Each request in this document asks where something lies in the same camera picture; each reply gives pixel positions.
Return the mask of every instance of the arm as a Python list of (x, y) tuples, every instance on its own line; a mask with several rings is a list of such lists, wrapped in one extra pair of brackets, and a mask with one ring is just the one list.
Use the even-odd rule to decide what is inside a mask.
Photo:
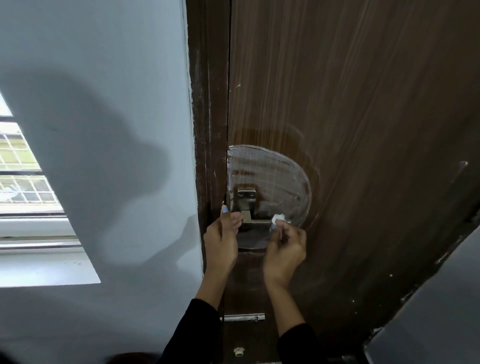
[[(280, 339), (277, 351), (283, 364), (327, 363), (324, 351), (310, 325), (305, 323), (288, 285), (295, 269), (306, 257), (304, 230), (278, 220), (264, 259), (264, 280), (272, 302)], [(287, 242), (281, 243), (282, 234)]]
[(223, 206), (220, 218), (207, 228), (202, 284), (157, 364), (211, 363), (220, 331), (217, 309), (237, 259), (236, 235), (241, 219), (240, 213), (230, 214)]

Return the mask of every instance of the light blue wall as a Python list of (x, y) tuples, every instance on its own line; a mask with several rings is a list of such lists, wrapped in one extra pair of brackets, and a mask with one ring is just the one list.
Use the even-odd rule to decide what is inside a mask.
[(0, 2), (0, 90), (102, 281), (0, 290), (21, 363), (160, 352), (200, 284), (183, 7)]
[(374, 364), (480, 363), (480, 230), (368, 345)]

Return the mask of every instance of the black shirt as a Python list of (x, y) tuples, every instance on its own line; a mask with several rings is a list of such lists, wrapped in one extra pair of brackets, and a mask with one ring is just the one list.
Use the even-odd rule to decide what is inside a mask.
[[(202, 300), (193, 299), (157, 364), (210, 364), (220, 325), (216, 309)], [(283, 364), (327, 363), (324, 351), (308, 324), (288, 330), (278, 339), (276, 349)]]

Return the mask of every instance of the door latch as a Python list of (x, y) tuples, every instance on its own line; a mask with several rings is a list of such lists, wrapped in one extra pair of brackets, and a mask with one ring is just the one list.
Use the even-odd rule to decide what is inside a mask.
[(270, 228), (271, 219), (253, 219), (257, 205), (257, 191), (251, 187), (239, 187), (233, 200), (233, 210), (240, 211), (243, 220), (242, 227), (247, 229)]

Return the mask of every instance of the door knob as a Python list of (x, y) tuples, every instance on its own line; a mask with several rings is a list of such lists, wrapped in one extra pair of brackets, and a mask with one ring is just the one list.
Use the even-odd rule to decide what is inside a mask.
[(257, 191), (251, 187), (239, 187), (233, 200), (233, 210), (240, 211), (243, 220), (242, 227), (246, 229), (269, 229), (271, 219), (254, 219), (257, 205)]

